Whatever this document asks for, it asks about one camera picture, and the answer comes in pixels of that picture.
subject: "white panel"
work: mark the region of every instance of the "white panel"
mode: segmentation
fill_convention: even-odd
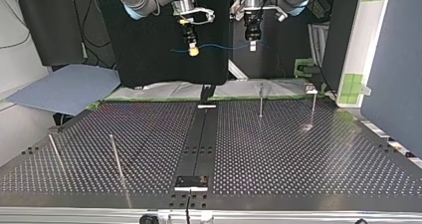
[[[7,2],[22,18],[16,1]],[[3,0],[0,0],[0,17],[0,47],[19,43],[26,38],[28,30]],[[0,49],[0,94],[37,81],[46,75],[47,69],[41,65],[31,38],[18,47]]]
[[[341,94],[344,74],[362,74],[363,84],[366,86],[388,1],[359,3],[344,61],[339,94]],[[360,108],[362,98],[363,96],[359,97],[357,105],[337,104],[342,108]]]
[[[54,125],[52,113],[4,104],[0,106],[0,166],[41,140]]]
[[[7,0],[20,17],[19,5]],[[24,40],[28,30],[0,0],[0,47]],[[14,106],[2,101],[18,89],[48,75],[41,65],[34,43],[0,49],[0,166],[19,154],[23,149],[39,141],[54,125],[52,114],[34,109]]]

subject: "metal post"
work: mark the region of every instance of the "metal post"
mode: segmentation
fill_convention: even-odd
[[[54,152],[56,153],[56,155],[60,155],[59,154],[59,150],[57,149],[57,147],[56,147],[56,143],[55,143],[55,141],[54,141],[54,138],[53,138],[53,136],[51,135],[51,134],[49,134],[49,139],[50,139],[50,143],[52,144],[52,146],[53,146],[53,150],[54,150]]]
[[[263,94],[263,92],[264,92],[264,85],[263,84],[261,84],[261,87],[260,87],[260,117],[262,117],[263,116],[263,109],[264,109],[264,94]]]
[[[115,162],[117,163],[118,173],[120,174],[121,178],[124,178],[123,171],[120,165],[120,158],[118,157],[117,146],[115,145],[114,135],[110,134],[109,140],[111,142],[112,151],[114,152],[114,158],[115,158]]]
[[[317,104],[317,94],[314,94],[313,113],[316,110],[316,104]]]

